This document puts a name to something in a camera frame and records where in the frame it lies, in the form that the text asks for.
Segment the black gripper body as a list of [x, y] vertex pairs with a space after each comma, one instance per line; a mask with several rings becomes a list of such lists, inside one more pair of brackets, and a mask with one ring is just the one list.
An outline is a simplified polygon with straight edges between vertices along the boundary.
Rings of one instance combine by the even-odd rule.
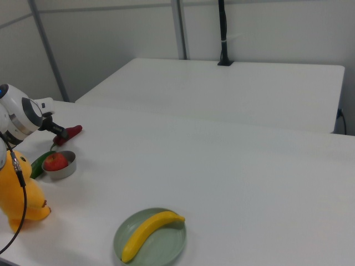
[[38, 131], [52, 131], [54, 126], [53, 117], [49, 115], [45, 117], [42, 121], [42, 125], [39, 127]]

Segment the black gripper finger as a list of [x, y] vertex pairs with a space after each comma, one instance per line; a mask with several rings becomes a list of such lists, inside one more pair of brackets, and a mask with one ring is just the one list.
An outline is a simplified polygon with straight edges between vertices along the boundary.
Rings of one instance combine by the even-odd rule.
[[50, 122], [48, 125], [48, 131], [56, 134], [57, 136], [63, 138], [63, 139], [68, 139], [69, 138], [69, 134], [67, 132], [67, 130], [53, 122]]

